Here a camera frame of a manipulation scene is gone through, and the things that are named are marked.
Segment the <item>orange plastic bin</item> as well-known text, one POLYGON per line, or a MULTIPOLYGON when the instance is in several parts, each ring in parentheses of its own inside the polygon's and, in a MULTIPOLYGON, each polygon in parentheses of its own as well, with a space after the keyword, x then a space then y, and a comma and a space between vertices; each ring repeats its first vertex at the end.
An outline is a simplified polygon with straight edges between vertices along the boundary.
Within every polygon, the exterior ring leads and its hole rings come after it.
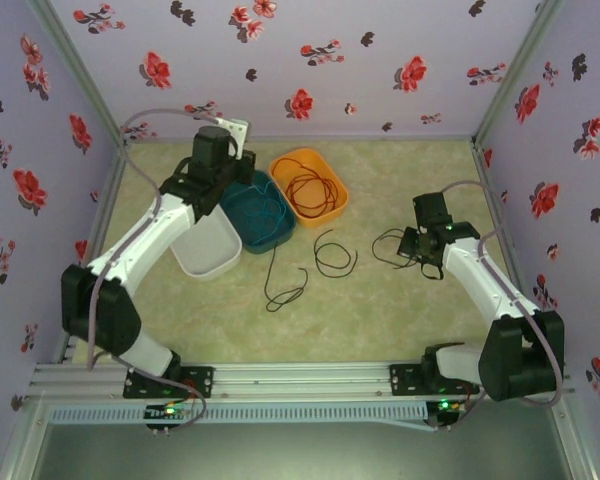
POLYGON ((283 154, 271 162, 268 171, 298 222, 307 228, 335 220, 349 203, 348 189, 315 149, 283 154))

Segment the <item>aluminium mounting rail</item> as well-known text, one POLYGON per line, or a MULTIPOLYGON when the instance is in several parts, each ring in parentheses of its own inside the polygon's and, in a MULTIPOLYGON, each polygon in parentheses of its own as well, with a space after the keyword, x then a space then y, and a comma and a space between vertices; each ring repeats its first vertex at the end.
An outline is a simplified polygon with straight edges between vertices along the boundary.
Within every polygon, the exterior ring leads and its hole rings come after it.
MULTIPOLYGON (((207 364, 214 369, 212 402, 442 400, 478 395, 393 396, 388 367, 393 362, 207 364)), ((103 363, 89 371, 80 364, 35 368, 30 398, 121 400, 127 369, 103 363)))

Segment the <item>small circuit board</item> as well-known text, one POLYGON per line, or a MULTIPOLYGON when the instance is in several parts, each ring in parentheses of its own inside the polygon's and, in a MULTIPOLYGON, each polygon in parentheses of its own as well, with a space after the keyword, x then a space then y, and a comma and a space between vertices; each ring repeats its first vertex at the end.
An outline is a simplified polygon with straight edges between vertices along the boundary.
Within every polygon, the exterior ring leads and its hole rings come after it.
POLYGON ((148 405, 143 412, 143 420, 149 429, 173 429, 186 423, 191 416, 187 404, 148 405))
POLYGON ((425 423, 434 430, 450 431, 467 414, 464 402, 448 399, 427 401, 426 408, 425 423))

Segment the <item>aluminium table side rail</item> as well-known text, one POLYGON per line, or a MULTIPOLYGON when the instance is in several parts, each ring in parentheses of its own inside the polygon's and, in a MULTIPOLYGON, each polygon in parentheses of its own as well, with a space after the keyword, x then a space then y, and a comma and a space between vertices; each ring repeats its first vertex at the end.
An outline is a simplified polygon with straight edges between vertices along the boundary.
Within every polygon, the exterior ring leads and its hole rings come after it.
MULTIPOLYGON (((78 265, 86 267, 90 261, 100 256, 108 226, 115 206, 116 197, 124 174, 127 146, 122 146, 116 152, 103 189, 100 192, 96 217, 92 226, 83 258, 78 265)), ((55 360, 58 364, 71 361, 75 350, 76 340, 65 330, 62 330, 59 343, 56 346, 55 360)))
POLYGON ((485 322, 488 326, 501 318, 512 318, 522 320, 523 344, 525 346, 542 346, 544 338, 538 338, 541 329, 534 323, 531 313, 520 310, 527 305, 523 298, 521 277, 518 272, 516 260, 512 253, 512 243, 509 241, 505 231, 505 219, 502 210, 503 203, 499 193, 491 185, 486 157, 482 148, 474 150, 471 144, 471 152, 476 164, 479 176, 479 186, 483 189, 486 203, 493 222, 493 229, 481 237, 478 255, 488 258, 487 277, 489 282, 495 286, 497 299, 494 303, 494 313, 487 313, 485 322))

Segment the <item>aluminium frame post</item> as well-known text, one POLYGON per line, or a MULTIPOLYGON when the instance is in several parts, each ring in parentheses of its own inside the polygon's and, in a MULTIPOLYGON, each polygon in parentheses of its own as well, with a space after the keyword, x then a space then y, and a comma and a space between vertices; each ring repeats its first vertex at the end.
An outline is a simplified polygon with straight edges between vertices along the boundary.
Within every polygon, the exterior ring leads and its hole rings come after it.
POLYGON ((109 136, 120 148, 124 145, 124 141, 121 139, 119 126, 51 0, 25 0, 25 2, 45 30, 109 136))
POLYGON ((475 135, 471 139, 474 150, 482 148, 498 119, 506 109, 506 102, 513 95, 517 82, 523 76, 527 65, 548 34, 556 16, 567 0, 542 0, 529 31, 523 39, 496 95, 491 101, 475 135))

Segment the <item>aluminium lower frame bar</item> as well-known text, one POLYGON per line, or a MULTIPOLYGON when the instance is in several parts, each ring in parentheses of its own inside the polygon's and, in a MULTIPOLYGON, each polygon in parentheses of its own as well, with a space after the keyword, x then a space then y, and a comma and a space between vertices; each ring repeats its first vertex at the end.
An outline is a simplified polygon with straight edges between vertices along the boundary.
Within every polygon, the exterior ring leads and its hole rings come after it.
POLYGON ((569 480, 600 480, 588 434, 573 395, 564 395, 551 409, 569 480))
POLYGON ((0 480, 33 480, 49 415, 49 406, 43 399, 29 401, 19 410, 0 467, 0 480))

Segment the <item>teal plastic bin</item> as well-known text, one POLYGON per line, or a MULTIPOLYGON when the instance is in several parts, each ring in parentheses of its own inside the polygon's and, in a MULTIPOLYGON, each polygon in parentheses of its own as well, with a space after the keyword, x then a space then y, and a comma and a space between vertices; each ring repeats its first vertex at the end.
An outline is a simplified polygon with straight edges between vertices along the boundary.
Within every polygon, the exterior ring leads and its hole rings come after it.
POLYGON ((243 248, 263 254, 288 241, 296 217, 284 195, 267 173, 255 170, 253 182, 233 182, 224 192, 220 206, 239 234, 243 248))

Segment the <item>white plastic bin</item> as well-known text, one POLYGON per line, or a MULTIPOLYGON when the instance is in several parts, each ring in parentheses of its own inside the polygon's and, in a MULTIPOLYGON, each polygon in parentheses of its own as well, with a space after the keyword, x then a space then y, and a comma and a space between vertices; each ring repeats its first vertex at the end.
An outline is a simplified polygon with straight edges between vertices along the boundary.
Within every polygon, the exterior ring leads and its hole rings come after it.
POLYGON ((235 267, 242 248, 239 234, 220 205, 170 245, 181 270, 198 281, 210 281, 235 267))

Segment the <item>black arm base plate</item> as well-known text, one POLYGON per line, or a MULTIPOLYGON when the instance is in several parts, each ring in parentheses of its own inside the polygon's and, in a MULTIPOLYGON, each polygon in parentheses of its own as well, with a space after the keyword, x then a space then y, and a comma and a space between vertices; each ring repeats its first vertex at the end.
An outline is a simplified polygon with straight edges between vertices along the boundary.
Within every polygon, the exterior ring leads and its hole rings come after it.
MULTIPOLYGON (((173 382, 196 389, 207 399, 211 397, 214 369, 203 366, 183 366, 173 382)), ((128 371, 123 386, 125 399, 183 399, 188 392, 181 387, 151 380, 137 372, 128 371)))
POLYGON ((428 372, 421 364, 391 364, 388 371, 393 396, 473 396, 480 393, 478 385, 428 372))

